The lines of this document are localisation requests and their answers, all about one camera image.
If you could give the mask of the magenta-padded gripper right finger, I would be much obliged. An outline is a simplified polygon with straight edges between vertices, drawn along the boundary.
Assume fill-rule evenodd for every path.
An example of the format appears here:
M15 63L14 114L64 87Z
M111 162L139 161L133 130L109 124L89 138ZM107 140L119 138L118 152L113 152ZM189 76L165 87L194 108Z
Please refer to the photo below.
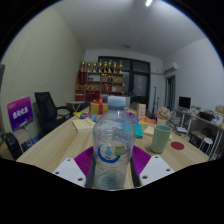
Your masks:
M137 146L133 148L131 174L135 187L145 186L172 173L174 170L159 155L150 156Z

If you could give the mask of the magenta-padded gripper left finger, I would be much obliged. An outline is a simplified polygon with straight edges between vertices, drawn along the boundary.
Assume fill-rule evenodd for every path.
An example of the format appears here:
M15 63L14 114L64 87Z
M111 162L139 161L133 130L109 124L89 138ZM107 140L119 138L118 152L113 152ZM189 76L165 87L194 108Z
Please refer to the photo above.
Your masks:
M84 188L92 188L95 174L93 148L90 147L75 158L66 158L53 174Z

